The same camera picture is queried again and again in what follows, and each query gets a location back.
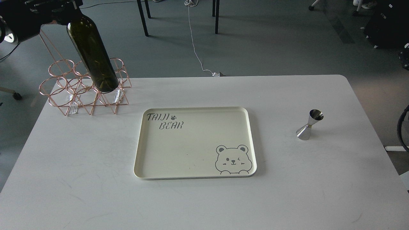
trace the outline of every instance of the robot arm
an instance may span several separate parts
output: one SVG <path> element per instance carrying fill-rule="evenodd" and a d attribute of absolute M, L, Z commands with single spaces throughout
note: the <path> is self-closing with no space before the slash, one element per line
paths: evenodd
<path fill-rule="evenodd" d="M 76 7 L 83 4 L 82 0 L 0 0 L 0 42 L 19 44 L 53 21 L 67 25 L 73 3 Z"/>

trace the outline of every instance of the dark green glass bottle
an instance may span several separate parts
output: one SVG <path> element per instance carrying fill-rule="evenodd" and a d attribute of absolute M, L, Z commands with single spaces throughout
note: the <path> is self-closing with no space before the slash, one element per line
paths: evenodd
<path fill-rule="evenodd" d="M 115 90 L 119 81 L 95 23 L 77 8 L 67 25 L 67 32 L 95 87 L 102 93 Z"/>

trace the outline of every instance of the cream tray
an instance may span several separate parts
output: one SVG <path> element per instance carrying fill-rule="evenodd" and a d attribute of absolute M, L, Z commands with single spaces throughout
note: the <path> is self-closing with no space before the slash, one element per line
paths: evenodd
<path fill-rule="evenodd" d="M 245 177 L 256 169 L 242 107 L 157 108 L 143 115 L 134 167 L 139 178 Z"/>

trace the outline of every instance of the stainless steel jigger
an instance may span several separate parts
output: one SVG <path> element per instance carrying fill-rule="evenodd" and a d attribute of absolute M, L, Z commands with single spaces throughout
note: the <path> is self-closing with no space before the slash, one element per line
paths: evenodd
<path fill-rule="evenodd" d="M 308 140 L 311 135 L 311 127 L 313 124 L 319 122 L 324 118 L 324 115 L 321 113 L 321 111 L 317 109 L 313 109 L 310 111 L 310 116 L 308 117 L 308 123 L 304 125 L 303 127 L 299 128 L 297 132 L 297 137 L 301 140 Z"/>

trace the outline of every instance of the bear face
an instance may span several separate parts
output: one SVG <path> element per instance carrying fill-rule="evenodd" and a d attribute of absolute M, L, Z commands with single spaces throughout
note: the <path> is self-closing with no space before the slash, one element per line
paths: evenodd
<path fill-rule="evenodd" d="M 216 169 L 220 174 L 248 174 L 253 167 L 247 155 L 248 151 L 247 146 L 243 144 L 237 148 L 226 148 L 224 145 L 217 146 Z"/>

